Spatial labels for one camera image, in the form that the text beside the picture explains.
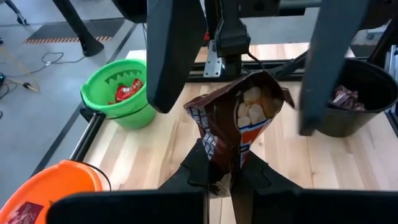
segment black bucket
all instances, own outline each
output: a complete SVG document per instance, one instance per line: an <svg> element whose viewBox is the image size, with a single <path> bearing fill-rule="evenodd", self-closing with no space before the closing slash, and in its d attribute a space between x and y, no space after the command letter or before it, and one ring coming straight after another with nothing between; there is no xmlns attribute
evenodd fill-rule
<svg viewBox="0 0 398 224"><path fill-rule="evenodd" d="M359 60L346 60L338 85L358 91L358 102L365 105L366 111L346 110L329 105L318 131L331 137L343 138L354 134L375 115L394 105L398 99L395 80L383 69Z"/></svg>

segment snack bag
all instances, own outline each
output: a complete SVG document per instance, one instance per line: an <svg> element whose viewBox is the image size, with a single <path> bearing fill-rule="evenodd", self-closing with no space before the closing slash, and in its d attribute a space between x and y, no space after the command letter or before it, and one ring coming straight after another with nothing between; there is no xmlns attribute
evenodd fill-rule
<svg viewBox="0 0 398 224"><path fill-rule="evenodd" d="M266 71L258 71L184 105L199 127L210 160L211 193L230 195L234 176L243 166L250 145L268 127L284 101L294 107L289 90Z"/></svg>

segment wooden table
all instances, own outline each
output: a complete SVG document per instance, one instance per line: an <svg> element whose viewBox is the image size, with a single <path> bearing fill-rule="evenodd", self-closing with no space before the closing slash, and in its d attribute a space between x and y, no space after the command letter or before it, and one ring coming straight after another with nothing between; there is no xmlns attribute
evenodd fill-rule
<svg viewBox="0 0 398 224"><path fill-rule="evenodd" d="M252 54L261 60L294 58L306 49L306 43L251 46ZM131 51L127 57L145 58L145 54ZM197 61L205 61L206 54L207 49L201 49ZM150 125L137 131L105 120L85 162L103 170L113 189L156 189L177 170L199 137L183 104L221 85L186 84L169 114L157 114ZM297 102L300 82L281 85L290 89ZM303 137L297 130L297 112L285 104L251 150L305 188L398 190L398 139L384 113L348 138L321 133ZM211 200L210 223L235 223L230 197Z"/></svg>

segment metal bracket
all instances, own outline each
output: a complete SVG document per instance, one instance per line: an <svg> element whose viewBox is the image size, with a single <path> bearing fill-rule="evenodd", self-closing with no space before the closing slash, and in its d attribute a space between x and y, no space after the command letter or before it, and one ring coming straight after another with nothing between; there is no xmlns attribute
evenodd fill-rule
<svg viewBox="0 0 398 224"><path fill-rule="evenodd" d="M387 53L385 70L392 78L398 82L398 48L396 45L392 45L390 51ZM386 112L396 112L396 105L387 109Z"/></svg>
<svg viewBox="0 0 398 224"><path fill-rule="evenodd" d="M223 68L222 58L217 57L216 43L214 40L209 41L209 51L205 65L205 78L218 78L221 75Z"/></svg>

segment gray floor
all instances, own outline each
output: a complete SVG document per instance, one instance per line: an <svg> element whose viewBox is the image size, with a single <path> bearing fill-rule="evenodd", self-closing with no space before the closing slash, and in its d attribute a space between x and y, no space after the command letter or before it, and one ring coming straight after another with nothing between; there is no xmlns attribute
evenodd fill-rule
<svg viewBox="0 0 398 224"><path fill-rule="evenodd" d="M64 21L52 1L14 0L14 3L31 24ZM109 0L72 0L72 3L83 19L121 16ZM244 19L244 22L253 44L308 42L316 16L317 9L309 9L303 17ZM40 26L2 26L16 24L14 18L6 5L0 5L3 47L28 70L42 67L40 58L46 52L64 52L62 60L76 60L82 56L79 44L23 44ZM0 119L0 206L29 178L80 103L80 85L109 60L132 25L131 22L125 22L111 41L104 42L105 50L94 57L85 58L79 63L51 65L35 73L40 93L19 86L0 100L0 110L4 112ZM124 58L130 50L138 49L145 49L141 25L132 33L117 58ZM4 54L0 54L0 71L10 76L24 73ZM18 80L32 83L29 77ZM86 125L86 121L79 117L50 164L70 157Z"/></svg>

